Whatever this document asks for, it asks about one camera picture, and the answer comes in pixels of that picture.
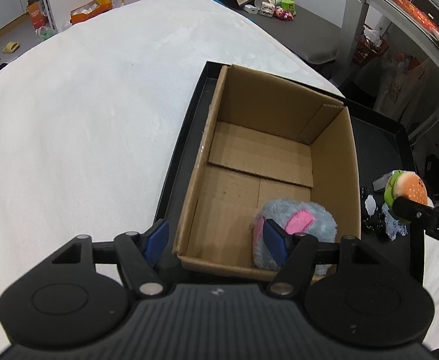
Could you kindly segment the grey plush toy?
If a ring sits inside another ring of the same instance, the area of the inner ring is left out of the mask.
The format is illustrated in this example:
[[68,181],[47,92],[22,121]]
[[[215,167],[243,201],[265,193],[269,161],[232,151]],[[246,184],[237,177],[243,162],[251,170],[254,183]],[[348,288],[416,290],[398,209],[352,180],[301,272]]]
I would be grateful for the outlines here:
[[319,242],[327,243],[334,243],[337,236],[337,223],[322,205],[290,199],[271,200],[256,215],[253,227],[254,264],[262,270],[280,270],[263,240],[263,225],[268,219],[273,220],[289,236],[307,233],[315,236]]

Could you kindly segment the hamburger plush toy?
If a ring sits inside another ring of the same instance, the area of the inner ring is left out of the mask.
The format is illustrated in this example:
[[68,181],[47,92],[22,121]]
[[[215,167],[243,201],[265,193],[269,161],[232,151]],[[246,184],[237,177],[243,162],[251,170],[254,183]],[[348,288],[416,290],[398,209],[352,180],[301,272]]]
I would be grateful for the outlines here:
[[429,197],[424,181],[415,172],[393,170],[385,177],[385,204],[388,207],[389,213],[395,219],[399,217],[393,213],[393,202],[398,197],[404,197],[409,201],[424,206],[429,204]]

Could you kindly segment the brown cardboard box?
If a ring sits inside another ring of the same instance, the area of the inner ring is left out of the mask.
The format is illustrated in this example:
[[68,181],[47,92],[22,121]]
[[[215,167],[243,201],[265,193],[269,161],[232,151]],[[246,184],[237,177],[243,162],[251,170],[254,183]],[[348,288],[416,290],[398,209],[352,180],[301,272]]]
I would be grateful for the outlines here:
[[176,228],[184,268],[268,281],[255,267],[253,222],[269,201],[318,203],[338,236],[360,236],[351,117],[330,94],[237,65],[219,70]]

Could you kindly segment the black white plush toy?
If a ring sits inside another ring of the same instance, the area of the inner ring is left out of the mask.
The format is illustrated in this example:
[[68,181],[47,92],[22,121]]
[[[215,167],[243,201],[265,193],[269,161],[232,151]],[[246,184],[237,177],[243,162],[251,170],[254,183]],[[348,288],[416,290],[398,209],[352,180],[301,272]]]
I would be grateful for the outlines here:
[[362,187],[361,197],[361,230],[363,235],[374,236],[381,243],[390,241],[386,231],[385,214],[376,202],[372,191]]

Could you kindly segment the blue white small box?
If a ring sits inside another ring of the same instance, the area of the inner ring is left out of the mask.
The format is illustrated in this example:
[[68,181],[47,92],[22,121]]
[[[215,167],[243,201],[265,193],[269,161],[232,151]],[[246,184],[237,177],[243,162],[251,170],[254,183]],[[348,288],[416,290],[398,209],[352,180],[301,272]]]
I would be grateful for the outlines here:
[[389,178],[391,178],[392,174],[393,174],[393,172],[389,172],[389,173],[386,173],[386,174],[382,175],[378,179],[374,180],[372,182],[373,190],[374,191],[380,191],[382,189],[385,189],[385,187],[387,185],[387,182],[388,182]]

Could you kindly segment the black shallow tray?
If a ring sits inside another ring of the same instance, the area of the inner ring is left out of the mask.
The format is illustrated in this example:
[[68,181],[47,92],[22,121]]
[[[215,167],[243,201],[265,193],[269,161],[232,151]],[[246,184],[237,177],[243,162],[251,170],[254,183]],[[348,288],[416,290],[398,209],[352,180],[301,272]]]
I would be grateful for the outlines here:
[[[198,275],[200,278],[213,275],[184,268],[174,254],[173,246],[184,197],[199,152],[202,130],[207,120],[220,69],[224,65],[228,64],[209,62],[202,70],[181,126],[156,213],[159,219],[167,219],[170,223],[170,241],[159,261],[159,270],[167,278],[175,281],[182,281],[190,275]],[[290,81],[316,89],[323,94],[330,94],[345,103],[354,133],[359,167],[359,190],[370,186],[377,177],[386,172],[394,169],[407,171],[414,169],[407,134],[399,123],[321,88],[295,80]]]

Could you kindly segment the red basket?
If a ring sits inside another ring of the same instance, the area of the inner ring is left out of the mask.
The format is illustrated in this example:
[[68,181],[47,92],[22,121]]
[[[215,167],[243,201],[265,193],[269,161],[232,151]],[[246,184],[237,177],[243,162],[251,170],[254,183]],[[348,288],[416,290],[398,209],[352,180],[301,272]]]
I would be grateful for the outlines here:
[[363,26],[362,33],[356,38],[356,48],[353,61],[359,67],[364,67],[375,58],[379,58],[389,49],[389,44],[378,30],[371,29],[367,24]]

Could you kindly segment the grey padded bench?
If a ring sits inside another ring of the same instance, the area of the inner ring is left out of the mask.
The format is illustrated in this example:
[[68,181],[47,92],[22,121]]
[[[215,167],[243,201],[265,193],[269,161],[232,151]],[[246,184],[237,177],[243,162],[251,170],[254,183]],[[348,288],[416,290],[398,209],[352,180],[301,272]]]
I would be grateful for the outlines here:
[[341,29],[303,7],[296,6],[297,15],[292,21],[249,14],[242,9],[236,9],[236,12],[312,67],[331,63],[336,58]]

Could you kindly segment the small toys pile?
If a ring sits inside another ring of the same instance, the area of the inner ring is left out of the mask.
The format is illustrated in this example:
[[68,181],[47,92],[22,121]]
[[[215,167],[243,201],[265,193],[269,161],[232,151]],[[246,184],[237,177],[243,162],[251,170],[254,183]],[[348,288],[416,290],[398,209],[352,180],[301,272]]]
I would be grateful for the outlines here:
[[246,13],[292,21],[297,15],[294,0],[255,0],[242,7]]

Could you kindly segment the orange cardboard box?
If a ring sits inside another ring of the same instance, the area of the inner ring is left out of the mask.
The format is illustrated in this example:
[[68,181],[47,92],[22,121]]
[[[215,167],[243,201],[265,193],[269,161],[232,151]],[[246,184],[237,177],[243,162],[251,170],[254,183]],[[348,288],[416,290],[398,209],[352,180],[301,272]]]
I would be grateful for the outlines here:
[[124,0],[93,0],[72,10],[70,12],[70,22],[71,24],[82,23],[112,9],[120,8],[123,5]]

